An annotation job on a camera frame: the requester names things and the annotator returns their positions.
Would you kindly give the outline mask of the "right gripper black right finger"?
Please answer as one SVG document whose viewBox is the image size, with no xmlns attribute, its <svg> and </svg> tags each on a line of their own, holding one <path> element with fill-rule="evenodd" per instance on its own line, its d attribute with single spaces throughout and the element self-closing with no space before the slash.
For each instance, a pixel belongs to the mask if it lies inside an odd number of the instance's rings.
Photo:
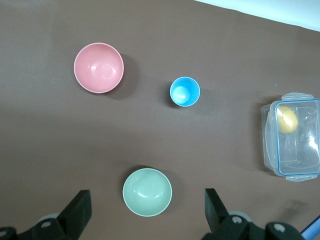
<svg viewBox="0 0 320 240">
<path fill-rule="evenodd" d="M 205 189 L 204 212 L 210 232 L 204 240 L 247 240 L 250 224 L 239 211 L 228 212 L 218 193 L 213 188 Z"/>
</svg>

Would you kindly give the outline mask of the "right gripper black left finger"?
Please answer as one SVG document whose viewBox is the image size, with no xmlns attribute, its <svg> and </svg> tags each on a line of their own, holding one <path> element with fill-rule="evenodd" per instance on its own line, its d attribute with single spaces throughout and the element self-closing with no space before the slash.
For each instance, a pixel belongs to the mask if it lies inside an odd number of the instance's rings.
<svg viewBox="0 0 320 240">
<path fill-rule="evenodd" d="M 80 190 L 58 215 L 43 218 L 31 228 L 32 239 L 78 240 L 91 216 L 91 192 Z"/>
</svg>

